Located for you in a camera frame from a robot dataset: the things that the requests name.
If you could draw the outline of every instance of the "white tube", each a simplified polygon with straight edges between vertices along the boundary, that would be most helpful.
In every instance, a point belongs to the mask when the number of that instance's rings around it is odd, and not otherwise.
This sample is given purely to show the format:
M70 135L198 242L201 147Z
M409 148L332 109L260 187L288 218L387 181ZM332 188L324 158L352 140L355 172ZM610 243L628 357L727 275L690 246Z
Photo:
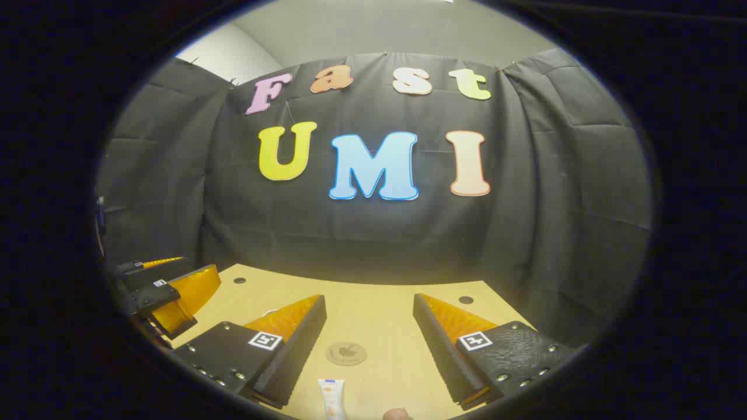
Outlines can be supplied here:
M319 379L317 382L322 391L327 420L345 420L345 412L342 410L342 389L345 380Z

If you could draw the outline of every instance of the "white wall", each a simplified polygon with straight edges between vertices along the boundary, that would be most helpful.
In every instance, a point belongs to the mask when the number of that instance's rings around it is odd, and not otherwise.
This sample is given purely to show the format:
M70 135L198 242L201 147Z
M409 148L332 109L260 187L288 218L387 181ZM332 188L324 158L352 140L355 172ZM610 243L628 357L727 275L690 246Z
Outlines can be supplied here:
M241 28L223 25L177 54L234 84L280 70L283 67Z

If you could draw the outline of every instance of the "yellow letter u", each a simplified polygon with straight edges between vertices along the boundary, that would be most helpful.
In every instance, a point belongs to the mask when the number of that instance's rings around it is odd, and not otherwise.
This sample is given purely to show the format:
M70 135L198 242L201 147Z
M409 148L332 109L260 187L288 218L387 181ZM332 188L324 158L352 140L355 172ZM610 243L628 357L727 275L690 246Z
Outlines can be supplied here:
M288 181L299 176L309 162L311 132L316 128L317 123L311 121L297 123L291 127L291 131L296 133L296 149L293 161L289 164L278 163L278 144L285 129L270 127L260 131L259 171L262 175L273 181Z

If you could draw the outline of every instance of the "ceiling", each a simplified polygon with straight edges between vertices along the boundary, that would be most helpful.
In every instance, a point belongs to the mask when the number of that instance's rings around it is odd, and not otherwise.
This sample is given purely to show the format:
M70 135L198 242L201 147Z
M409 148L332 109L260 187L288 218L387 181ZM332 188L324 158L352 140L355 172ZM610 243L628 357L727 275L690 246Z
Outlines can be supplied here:
M504 68L555 48L527 26L471 0L275 0L233 24L283 67L387 51Z

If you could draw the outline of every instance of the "orange letter a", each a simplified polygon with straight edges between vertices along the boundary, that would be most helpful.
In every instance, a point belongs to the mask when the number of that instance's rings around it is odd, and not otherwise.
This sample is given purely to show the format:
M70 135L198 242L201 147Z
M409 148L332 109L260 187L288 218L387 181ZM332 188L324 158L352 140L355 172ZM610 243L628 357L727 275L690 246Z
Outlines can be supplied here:
M350 77L350 66L332 66L317 73L317 80L311 84L311 91L327 92L330 89L342 89L351 83L353 78Z

